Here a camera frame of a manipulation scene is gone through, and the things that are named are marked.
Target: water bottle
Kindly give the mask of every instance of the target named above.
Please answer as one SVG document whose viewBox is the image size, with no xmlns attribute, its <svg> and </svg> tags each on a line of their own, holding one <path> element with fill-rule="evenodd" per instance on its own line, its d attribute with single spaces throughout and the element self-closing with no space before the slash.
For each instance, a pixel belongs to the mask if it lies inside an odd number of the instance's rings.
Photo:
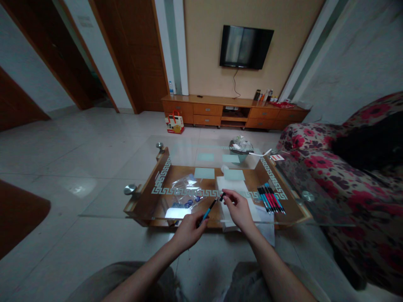
<svg viewBox="0 0 403 302">
<path fill-rule="evenodd" d="M 170 94 L 171 96 L 173 96 L 173 86 L 172 86 L 172 82 L 171 82 L 171 81 L 169 81 L 169 94 Z"/>
</svg>

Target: beige wall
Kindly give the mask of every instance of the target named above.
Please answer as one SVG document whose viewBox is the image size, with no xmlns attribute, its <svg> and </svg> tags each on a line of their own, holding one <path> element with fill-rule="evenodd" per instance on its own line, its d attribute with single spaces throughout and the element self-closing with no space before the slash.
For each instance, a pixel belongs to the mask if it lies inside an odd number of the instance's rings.
<svg viewBox="0 0 403 302">
<path fill-rule="evenodd" d="M 220 67 L 223 25 L 273 29 L 262 70 L 236 75 L 240 98 L 256 89 L 279 95 L 324 0 L 185 0 L 189 93 L 235 97 L 235 68 Z"/>
</svg>

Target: plastic bag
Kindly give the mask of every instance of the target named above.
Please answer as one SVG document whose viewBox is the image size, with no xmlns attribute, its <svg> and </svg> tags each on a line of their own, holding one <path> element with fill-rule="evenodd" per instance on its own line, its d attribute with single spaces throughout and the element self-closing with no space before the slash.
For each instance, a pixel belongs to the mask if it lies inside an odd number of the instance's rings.
<svg viewBox="0 0 403 302">
<path fill-rule="evenodd" d="M 253 148 L 250 141 L 248 141 L 243 135 L 238 135 L 231 140 L 232 146 L 236 151 L 249 153 Z"/>
<path fill-rule="evenodd" d="M 193 174 L 174 181 L 172 183 L 174 189 L 173 208 L 193 208 L 203 199 L 202 188 L 199 182 L 194 178 Z"/>
</svg>

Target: television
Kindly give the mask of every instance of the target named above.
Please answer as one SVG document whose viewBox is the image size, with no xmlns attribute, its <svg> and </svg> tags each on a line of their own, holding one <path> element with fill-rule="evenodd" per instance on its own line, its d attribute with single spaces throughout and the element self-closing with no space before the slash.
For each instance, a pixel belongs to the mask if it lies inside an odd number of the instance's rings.
<svg viewBox="0 0 403 302">
<path fill-rule="evenodd" d="M 262 69 L 274 31 L 224 25 L 220 66 Z"/>
</svg>

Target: shopping bag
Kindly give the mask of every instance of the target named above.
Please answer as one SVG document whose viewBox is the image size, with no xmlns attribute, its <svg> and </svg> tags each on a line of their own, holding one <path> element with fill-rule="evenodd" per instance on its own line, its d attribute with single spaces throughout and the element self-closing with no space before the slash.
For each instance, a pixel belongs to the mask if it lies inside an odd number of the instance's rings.
<svg viewBox="0 0 403 302">
<path fill-rule="evenodd" d="M 172 111 L 172 114 L 165 118 L 165 123 L 167 124 L 167 131 L 169 133 L 181 134 L 185 130 L 183 118 L 179 115 L 178 110 Z"/>
</svg>

